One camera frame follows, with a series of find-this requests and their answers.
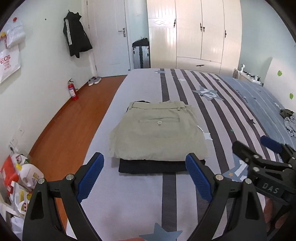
blue gripper pad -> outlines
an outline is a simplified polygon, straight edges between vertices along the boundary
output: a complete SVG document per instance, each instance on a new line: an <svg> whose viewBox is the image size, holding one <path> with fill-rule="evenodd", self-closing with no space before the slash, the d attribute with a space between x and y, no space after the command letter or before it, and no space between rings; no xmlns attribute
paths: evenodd
<svg viewBox="0 0 296 241"><path fill-rule="evenodd" d="M78 202L81 203L83 199L88 198L103 167L104 167L104 156L100 154L96 158L96 160L92 163L90 168L86 171L84 177L81 179L78 185L78 193L76 195L76 199Z"/></svg>
<svg viewBox="0 0 296 241"><path fill-rule="evenodd" d="M211 202L213 199L211 185L191 155L186 156L185 164L200 196L208 202Z"/></svg>

bed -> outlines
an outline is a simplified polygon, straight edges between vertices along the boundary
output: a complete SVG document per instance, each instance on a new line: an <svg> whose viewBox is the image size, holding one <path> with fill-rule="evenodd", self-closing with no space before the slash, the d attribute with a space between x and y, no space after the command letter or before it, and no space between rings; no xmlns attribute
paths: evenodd
<svg viewBox="0 0 296 241"><path fill-rule="evenodd" d="M237 157L231 150L236 140L273 161L280 161L279 157L260 144L262 135L292 146L296 144L278 114L282 106L264 87L198 71L133 70L114 96L84 161L87 163L95 152L101 152L105 157L101 174L89 197L81 203L102 240L124 240L151 234L158 223L168 232L182 230L178 241L185 241L208 206L186 172L121 174L118 172L119 160L108 157L109 133L120 122L129 103L141 100L151 103L183 101L193 106L199 126L205 133L210 133L206 140L210 153L206 165L214 174L227 175L229 170L238 168ZM264 197L259 195L259 198L264 206ZM223 233L230 204L225 208L214 237ZM67 234L74 237L69 223Z"/></svg>

human hand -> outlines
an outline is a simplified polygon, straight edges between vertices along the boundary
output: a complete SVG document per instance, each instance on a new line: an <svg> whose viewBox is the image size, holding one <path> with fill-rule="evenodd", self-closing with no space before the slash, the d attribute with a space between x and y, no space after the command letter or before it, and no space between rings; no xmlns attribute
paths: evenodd
<svg viewBox="0 0 296 241"><path fill-rule="evenodd" d="M265 223L266 223L266 231L268 232L270 230L270 221L272 218L272 212L273 212L273 207L274 207L274 202L272 199L265 197L265 207L264 207L264 218L265 218ZM287 217L289 216L289 212L287 212L286 214L284 214L283 216L281 216L276 224L275 224L275 228L279 229L284 222L286 221Z"/></svg>

silver suitcase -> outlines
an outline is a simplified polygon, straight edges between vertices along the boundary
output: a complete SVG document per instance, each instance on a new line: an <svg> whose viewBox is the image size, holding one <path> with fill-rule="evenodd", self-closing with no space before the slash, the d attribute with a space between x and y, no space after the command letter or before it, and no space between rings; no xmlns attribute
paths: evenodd
<svg viewBox="0 0 296 241"><path fill-rule="evenodd" d="M133 64L135 69L150 68L149 46L133 47Z"/></svg>
<svg viewBox="0 0 296 241"><path fill-rule="evenodd" d="M150 68L150 52L149 46L142 46L142 53L143 53L143 69Z"/></svg>
<svg viewBox="0 0 296 241"><path fill-rule="evenodd" d="M133 65L135 69L140 69L141 68L141 63L140 63L140 47L133 47Z"/></svg>

red fire extinguisher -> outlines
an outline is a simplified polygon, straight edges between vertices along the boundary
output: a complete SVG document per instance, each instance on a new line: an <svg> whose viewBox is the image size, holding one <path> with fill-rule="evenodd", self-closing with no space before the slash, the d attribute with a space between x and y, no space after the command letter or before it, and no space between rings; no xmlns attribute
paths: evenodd
<svg viewBox="0 0 296 241"><path fill-rule="evenodd" d="M70 92L71 98L72 100L77 100L78 99L78 95L76 94L76 89L75 86L73 84L74 82L69 80L68 81L68 90Z"/></svg>

